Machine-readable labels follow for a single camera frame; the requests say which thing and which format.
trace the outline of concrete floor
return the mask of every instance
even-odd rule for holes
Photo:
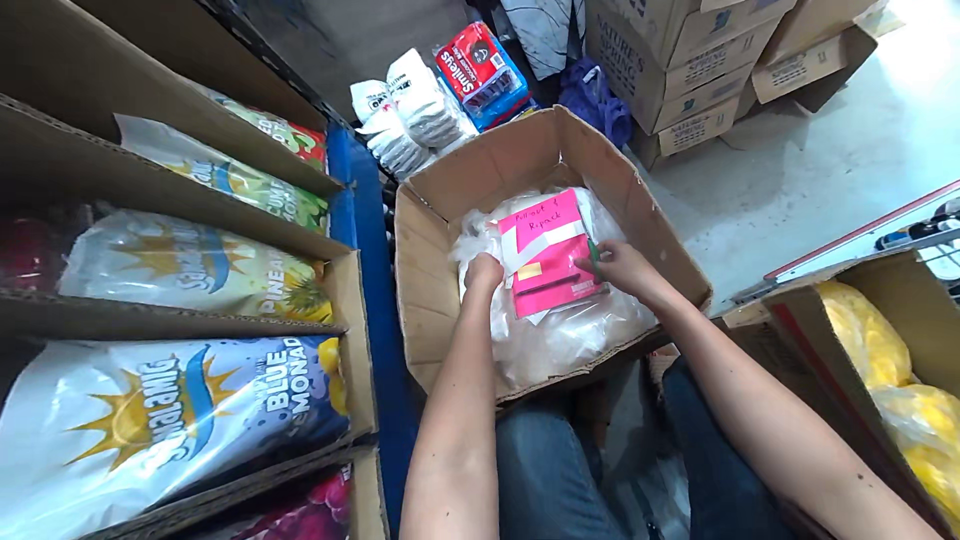
[[[732,294],[814,249],[960,179],[960,2],[891,0],[905,26],[817,114],[776,104],[734,150],[708,141],[649,185],[714,285]]]

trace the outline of drink mix pouch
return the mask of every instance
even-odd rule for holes
[[[120,127],[124,149],[280,219],[327,234],[329,208],[324,199],[241,163],[166,124],[126,114],[113,116]]]
[[[59,293],[330,322],[317,264],[206,225],[120,210],[77,238]]]
[[[0,413],[0,536],[127,521],[281,445],[348,431],[338,339],[52,341]]]
[[[224,106],[225,109],[253,124],[261,132],[286,146],[287,150],[300,156],[313,168],[327,172],[326,134],[298,126],[271,112],[248,107],[206,86],[192,81],[191,83],[199,92],[206,94],[207,97]]]

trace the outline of forearm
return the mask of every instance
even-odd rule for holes
[[[721,430],[772,491],[838,538],[932,534],[819,415],[679,293],[670,294],[655,313]]]
[[[468,289],[410,462],[401,537],[494,538],[497,524],[490,297]]]

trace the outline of blue metal shelf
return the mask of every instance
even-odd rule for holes
[[[330,202],[330,235],[360,250],[380,427],[380,469],[390,530],[397,538],[420,415],[403,356],[382,186],[373,156],[348,130],[331,123],[326,142],[330,176],[347,186]]]

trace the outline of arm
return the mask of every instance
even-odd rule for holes
[[[410,460],[400,538],[497,537],[490,303],[502,280],[503,268],[492,256],[470,263],[450,352]]]
[[[604,242],[603,276],[633,294],[684,353],[717,423],[778,496],[840,539],[940,538],[829,425],[747,356],[634,248]],[[578,261],[589,270],[589,262]]]

